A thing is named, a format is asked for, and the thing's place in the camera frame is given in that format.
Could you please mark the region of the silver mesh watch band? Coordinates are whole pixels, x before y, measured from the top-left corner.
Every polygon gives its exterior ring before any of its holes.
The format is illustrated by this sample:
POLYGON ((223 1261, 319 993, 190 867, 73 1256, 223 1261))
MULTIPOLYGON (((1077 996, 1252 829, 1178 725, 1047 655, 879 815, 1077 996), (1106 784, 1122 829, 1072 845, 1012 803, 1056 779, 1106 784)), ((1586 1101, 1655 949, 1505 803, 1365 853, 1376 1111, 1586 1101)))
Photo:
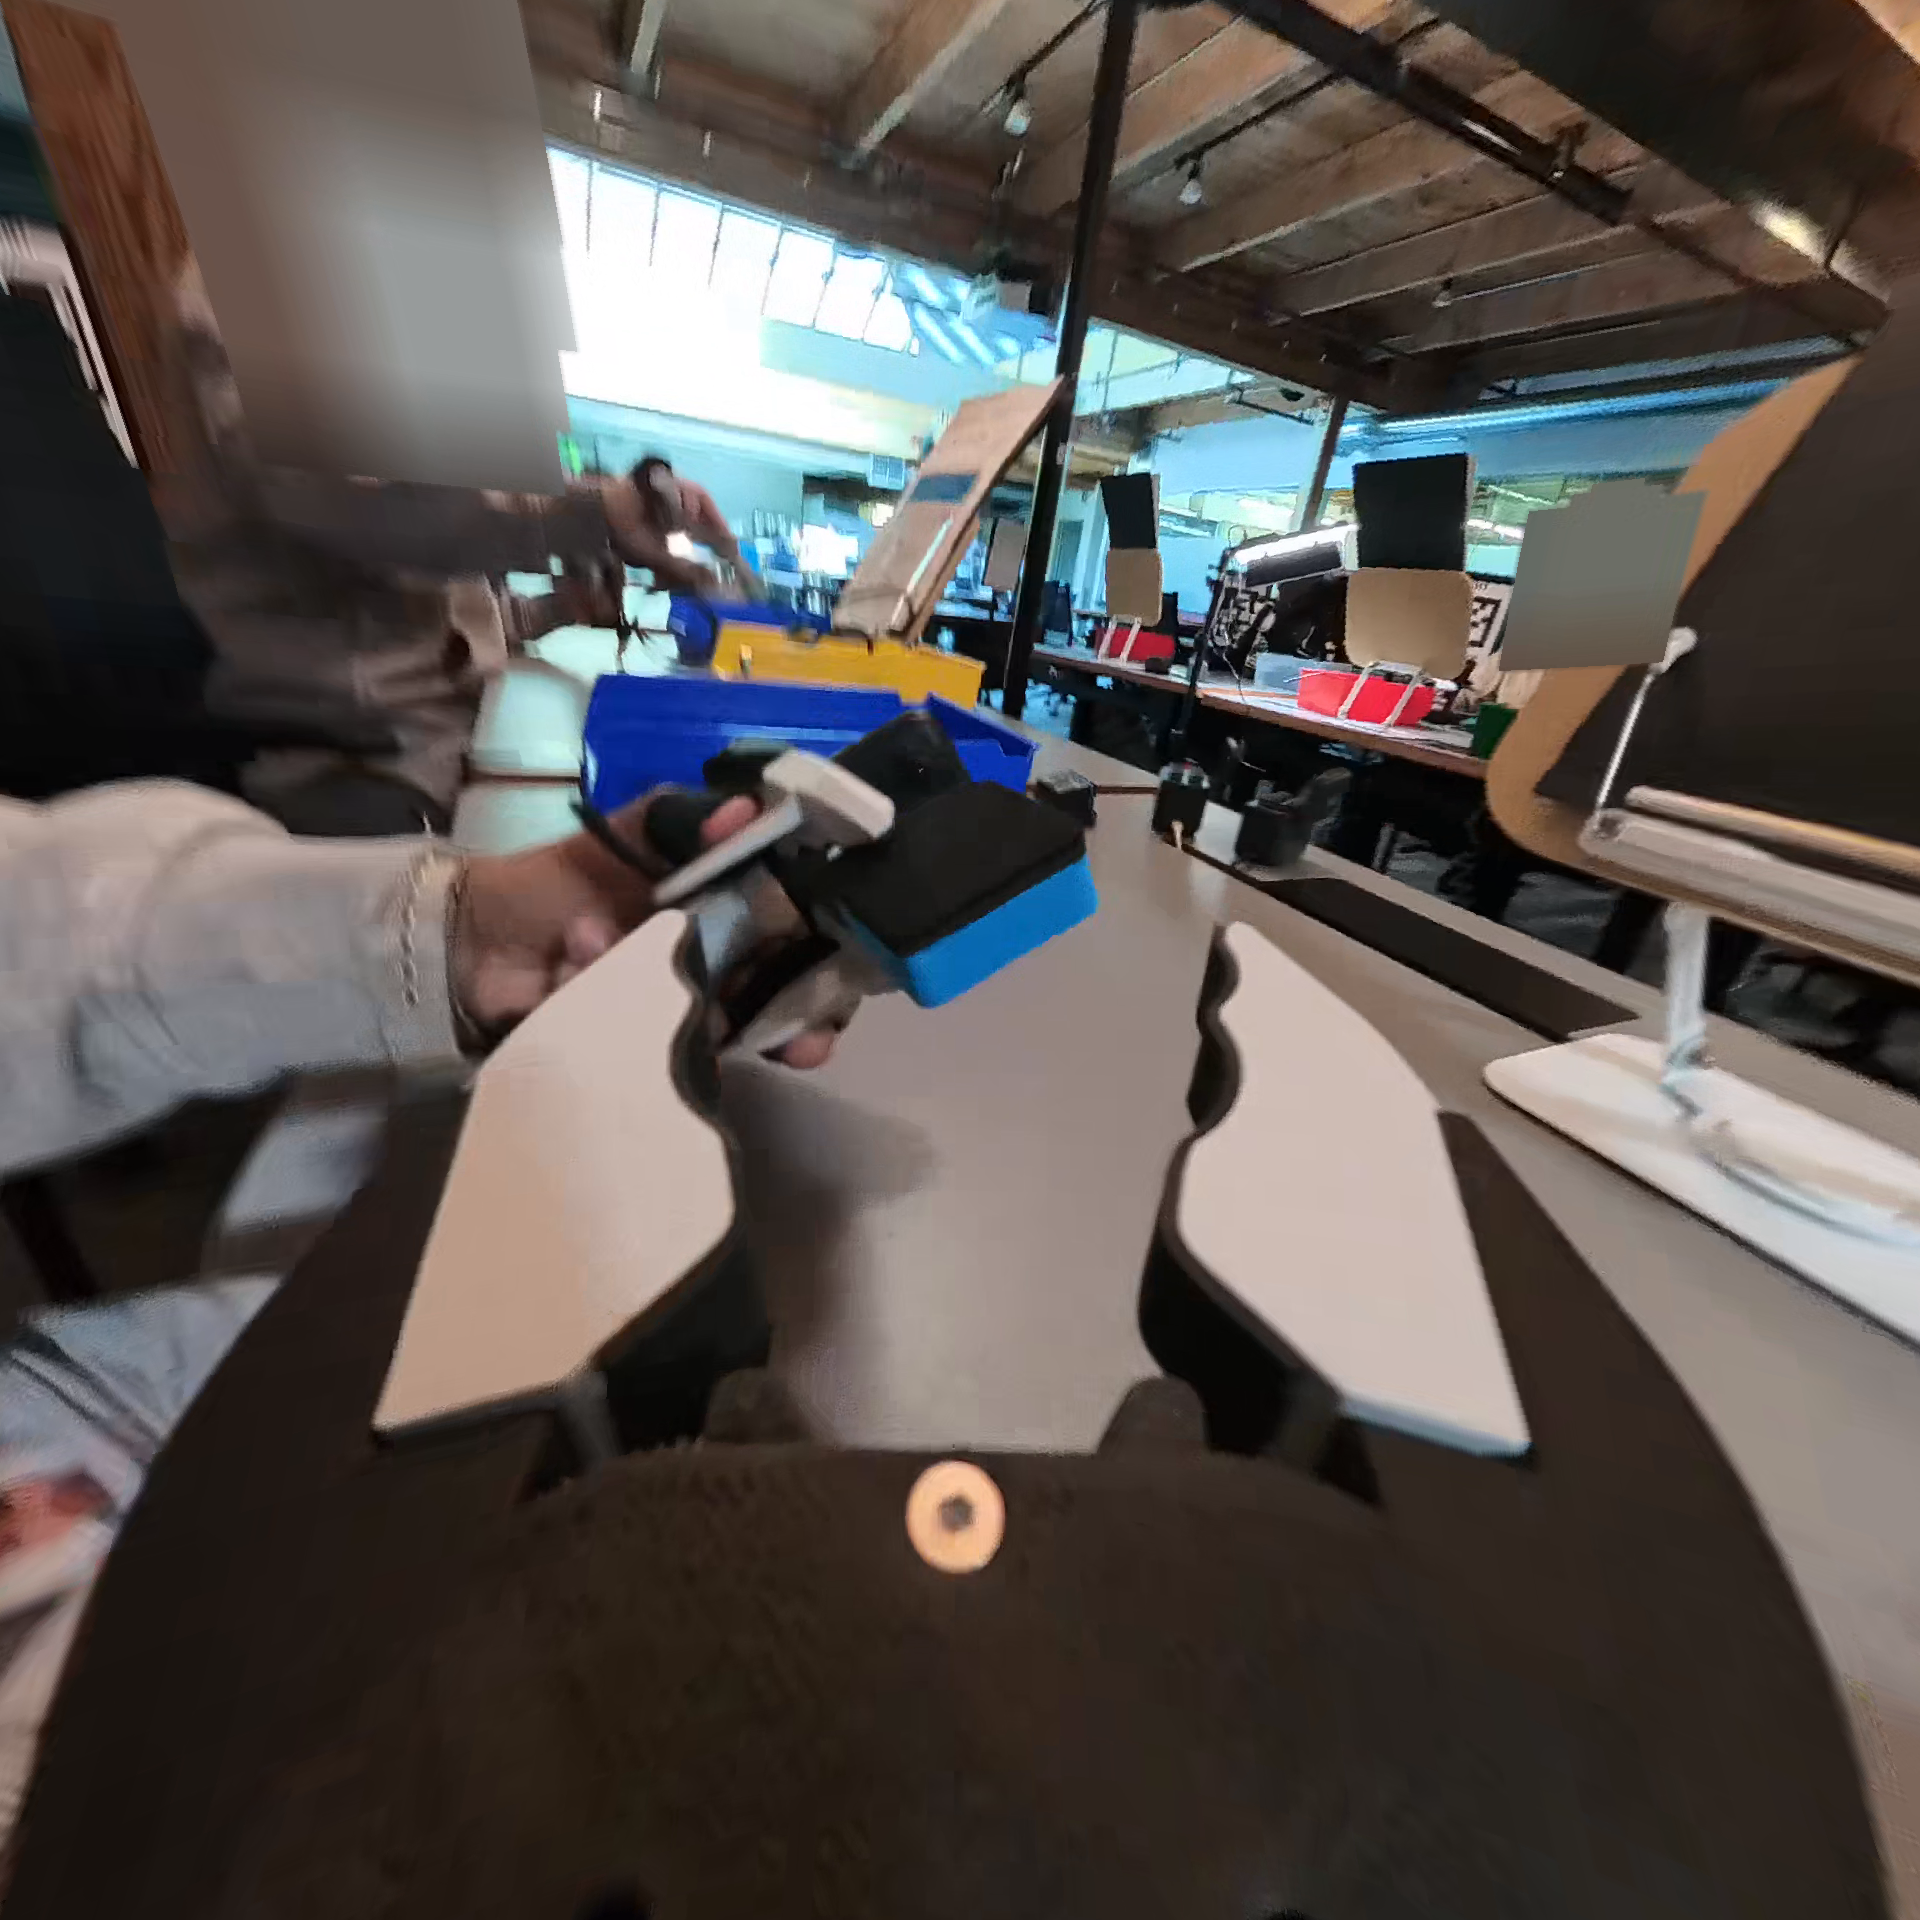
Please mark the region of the silver mesh watch band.
POLYGON ((444 1064, 463 1051, 457 982, 465 863, 444 843, 412 853, 381 907, 389 960, 389 1054, 397 1064, 444 1064))

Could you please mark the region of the printed cardboard sign board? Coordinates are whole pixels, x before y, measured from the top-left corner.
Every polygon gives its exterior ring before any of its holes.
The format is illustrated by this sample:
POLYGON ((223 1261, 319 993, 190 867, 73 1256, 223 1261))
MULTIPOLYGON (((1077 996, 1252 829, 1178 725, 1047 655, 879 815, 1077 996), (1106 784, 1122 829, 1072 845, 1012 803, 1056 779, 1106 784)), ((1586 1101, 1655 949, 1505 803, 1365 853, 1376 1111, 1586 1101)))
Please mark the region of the printed cardboard sign board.
POLYGON ((967 555, 991 491, 1042 432, 1064 382, 965 400, 832 607, 832 635, 914 640, 967 555))

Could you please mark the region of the plain blue plastic bin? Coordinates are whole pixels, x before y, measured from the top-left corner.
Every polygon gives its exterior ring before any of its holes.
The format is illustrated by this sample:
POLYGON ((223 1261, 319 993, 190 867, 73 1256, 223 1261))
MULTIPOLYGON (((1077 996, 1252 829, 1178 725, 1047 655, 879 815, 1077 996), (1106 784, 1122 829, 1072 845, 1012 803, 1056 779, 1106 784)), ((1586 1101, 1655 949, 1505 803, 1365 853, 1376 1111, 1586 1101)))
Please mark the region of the plain blue plastic bin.
POLYGON ((774 604, 709 598, 693 591, 668 595, 664 630, 672 635, 678 662, 706 668, 724 629, 767 629, 782 632, 828 632, 829 616, 774 604))

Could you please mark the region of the yellow plastic bin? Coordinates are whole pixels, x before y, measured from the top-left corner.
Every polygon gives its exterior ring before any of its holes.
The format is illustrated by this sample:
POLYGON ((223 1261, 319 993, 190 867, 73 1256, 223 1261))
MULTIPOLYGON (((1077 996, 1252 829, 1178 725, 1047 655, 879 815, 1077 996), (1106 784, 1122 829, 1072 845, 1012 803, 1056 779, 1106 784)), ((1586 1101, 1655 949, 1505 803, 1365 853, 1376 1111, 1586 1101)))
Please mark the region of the yellow plastic bin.
POLYGON ((709 670, 724 680, 888 691, 904 704, 977 701, 985 665, 934 645, 724 622, 709 670))

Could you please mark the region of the grey desk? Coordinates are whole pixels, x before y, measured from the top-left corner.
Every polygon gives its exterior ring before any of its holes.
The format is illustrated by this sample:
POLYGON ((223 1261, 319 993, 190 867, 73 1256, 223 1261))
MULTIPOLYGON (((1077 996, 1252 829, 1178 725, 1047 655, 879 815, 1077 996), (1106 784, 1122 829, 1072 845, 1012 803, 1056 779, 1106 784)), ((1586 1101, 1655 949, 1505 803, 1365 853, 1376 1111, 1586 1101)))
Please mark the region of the grey desk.
POLYGON ((1096 917, 957 1004, 868 1000, 818 1072, 726 1070, 774 1365, 832 1438, 1090 1449, 1144 1373, 1136 1284, 1185 1131, 1213 924, 1247 920, 1473 1117, 1716 1431, 1840 1680, 1893 1909, 1914 1916, 1914 1348, 1484 1086, 1526 1023, 1150 829, 1101 785, 1096 917))

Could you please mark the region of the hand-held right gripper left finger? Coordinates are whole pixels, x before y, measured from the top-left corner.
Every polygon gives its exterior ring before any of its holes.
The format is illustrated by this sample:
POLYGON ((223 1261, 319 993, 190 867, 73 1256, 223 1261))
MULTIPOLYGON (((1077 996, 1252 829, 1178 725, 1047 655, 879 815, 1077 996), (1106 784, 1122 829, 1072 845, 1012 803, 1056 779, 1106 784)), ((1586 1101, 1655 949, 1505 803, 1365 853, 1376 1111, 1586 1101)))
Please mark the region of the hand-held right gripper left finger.
POLYGON ((717 1111, 703 957, 668 909, 478 1068, 373 1428, 520 1413, 697 1438, 770 1325, 717 1111))

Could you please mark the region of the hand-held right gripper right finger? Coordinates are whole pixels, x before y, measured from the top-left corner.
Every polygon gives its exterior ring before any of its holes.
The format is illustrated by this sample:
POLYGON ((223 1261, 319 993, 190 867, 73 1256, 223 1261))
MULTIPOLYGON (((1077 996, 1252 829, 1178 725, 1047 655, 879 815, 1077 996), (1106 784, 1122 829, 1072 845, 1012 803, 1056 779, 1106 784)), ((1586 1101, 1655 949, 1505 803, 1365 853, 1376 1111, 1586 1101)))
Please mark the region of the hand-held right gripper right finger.
POLYGON ((1426 1080, 1242 920, 1213 933, 1196 1028, 1138 1328, 1210 1446, 1326 1459, 1361 1427, 1521 1459, 1520 1388, 1426 1080))

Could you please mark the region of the person's left forearm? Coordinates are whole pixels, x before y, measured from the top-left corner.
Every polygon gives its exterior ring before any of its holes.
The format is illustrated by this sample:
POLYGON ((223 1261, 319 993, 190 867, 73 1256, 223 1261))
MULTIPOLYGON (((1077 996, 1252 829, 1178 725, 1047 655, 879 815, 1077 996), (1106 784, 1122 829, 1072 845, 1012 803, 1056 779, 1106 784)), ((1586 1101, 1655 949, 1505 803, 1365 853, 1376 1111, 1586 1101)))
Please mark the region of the person's left forearm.
POLYGON ((295 836, 180 781, 5 799, 5 1177, 200 1096, 415 1068, 389 1054, 381 907, 425 843, 295 836))

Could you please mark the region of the black board on white stand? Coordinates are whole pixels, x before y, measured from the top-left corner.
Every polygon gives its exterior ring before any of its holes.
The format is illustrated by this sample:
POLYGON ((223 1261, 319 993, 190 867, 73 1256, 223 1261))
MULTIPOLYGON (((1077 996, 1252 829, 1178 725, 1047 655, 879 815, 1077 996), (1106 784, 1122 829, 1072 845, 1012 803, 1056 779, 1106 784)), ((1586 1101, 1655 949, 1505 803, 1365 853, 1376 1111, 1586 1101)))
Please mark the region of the black board on white stand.
POLYGON ((1694 652, 1673 629, 1639 670, 1577 843, 1663 900, 1656 1040, 1577 1040, 1485 1068, 1508 1105, 1618 1166, 1908 1344, 1918 1339, 1918 1160, 1714 1064, 1714 920, 1913 976, 1914 853, 1623 777, 1648 695, 1694 652))

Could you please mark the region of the blue and black eraser block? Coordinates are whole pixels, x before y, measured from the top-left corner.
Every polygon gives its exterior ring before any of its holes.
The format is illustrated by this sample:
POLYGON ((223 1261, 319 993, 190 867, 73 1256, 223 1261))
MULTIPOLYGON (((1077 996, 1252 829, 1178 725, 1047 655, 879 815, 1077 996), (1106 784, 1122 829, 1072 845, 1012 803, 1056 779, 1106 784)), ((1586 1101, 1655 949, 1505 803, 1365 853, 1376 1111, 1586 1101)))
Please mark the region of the blue and black eraser block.
POLYGON ((1002 784, 954 784, 829 860, 815 905, 892 992, 940 1007, 1096 912, 1088 829, 1002 784))

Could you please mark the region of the black desk lamp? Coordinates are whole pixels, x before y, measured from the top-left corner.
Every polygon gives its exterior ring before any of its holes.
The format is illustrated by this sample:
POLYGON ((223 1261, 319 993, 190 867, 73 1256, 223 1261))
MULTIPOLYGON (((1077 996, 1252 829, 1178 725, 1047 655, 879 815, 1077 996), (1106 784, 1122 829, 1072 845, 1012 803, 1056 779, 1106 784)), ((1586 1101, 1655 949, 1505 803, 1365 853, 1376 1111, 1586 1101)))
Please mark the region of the black desk lamp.
MULTIPOLYGON (((1210 598, 1191 643, 1185 700, 1168 731, 1168 757, 1210 763, 1228 737, 1287 733, 1250 726, 1193 701, 1199 679, 1293 697, 1308 665, 1341 665, 1351 527, 1247 540, 1220 555, 1210 598)), ((1333 740, 1308 737, 1317 750, 1333 740)))

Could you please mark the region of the black metal pole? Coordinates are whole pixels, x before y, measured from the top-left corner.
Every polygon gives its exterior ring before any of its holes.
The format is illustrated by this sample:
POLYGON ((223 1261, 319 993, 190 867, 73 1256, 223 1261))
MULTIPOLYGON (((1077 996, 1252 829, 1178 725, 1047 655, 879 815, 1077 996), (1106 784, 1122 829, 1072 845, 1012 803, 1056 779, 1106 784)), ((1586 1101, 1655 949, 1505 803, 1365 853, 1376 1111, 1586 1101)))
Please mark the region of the black metal pole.
POLYGON ((1106 221, 1119 123, 1126 103, 1128 68, 1136 48, 1138 3, 1108 3, 1095 67, 1084 167, 1072 214, 1072 252, 1063 289, 1063 318, 1056 352, 1056 387, 1040 432, 1040 469, 1025 524, 1021 579, 1014 619, 1001 670, 999 711, 1005 719, 1023 712, 1029 668, 1042 630, 1050 543, 1069 465, 1077 382, 1085 356, 1096 240, 1106 221))

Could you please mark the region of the blue plastic bin with tag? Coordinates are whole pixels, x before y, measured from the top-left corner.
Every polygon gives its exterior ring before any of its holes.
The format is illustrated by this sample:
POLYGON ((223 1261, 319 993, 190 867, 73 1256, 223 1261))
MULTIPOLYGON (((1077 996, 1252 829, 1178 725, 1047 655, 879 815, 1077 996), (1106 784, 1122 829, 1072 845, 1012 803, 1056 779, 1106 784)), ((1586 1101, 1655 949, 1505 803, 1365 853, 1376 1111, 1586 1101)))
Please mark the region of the blue plastic bin with tag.
POLYGON ((989 709, 940 695, 910 701, 888 687, 606 673, 583 718, 581 793, 609 812, 660 784, 697 784, 706 761, 737 740, 833 757, 908 711, 948 733, 970 777, 1029 785, 1038 743, 989 709))

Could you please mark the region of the person's clothed body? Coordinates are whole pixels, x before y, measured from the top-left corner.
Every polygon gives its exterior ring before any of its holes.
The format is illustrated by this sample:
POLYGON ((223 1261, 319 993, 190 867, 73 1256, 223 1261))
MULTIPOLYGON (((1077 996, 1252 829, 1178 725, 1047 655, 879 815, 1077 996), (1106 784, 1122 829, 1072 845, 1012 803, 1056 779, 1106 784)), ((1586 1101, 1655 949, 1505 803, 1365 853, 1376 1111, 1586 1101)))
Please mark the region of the person's clothed body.
POLYGON ((5 1845, 108 1555, 191 1401, 276 1284, 250 1272, 50 1307, 5 1342, 5 1845))

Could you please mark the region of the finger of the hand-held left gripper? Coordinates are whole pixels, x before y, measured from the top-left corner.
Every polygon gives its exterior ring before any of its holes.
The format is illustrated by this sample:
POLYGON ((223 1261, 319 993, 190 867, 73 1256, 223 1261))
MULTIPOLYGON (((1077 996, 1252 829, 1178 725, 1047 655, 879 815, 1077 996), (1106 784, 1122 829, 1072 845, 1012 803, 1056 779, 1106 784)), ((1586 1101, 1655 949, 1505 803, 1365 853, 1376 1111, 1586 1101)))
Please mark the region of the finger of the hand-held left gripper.
POLYGON ((895 828, 895 805, 836 759, 782 752, 760 769, 760 799, 798 845, 870 845, 895 828))

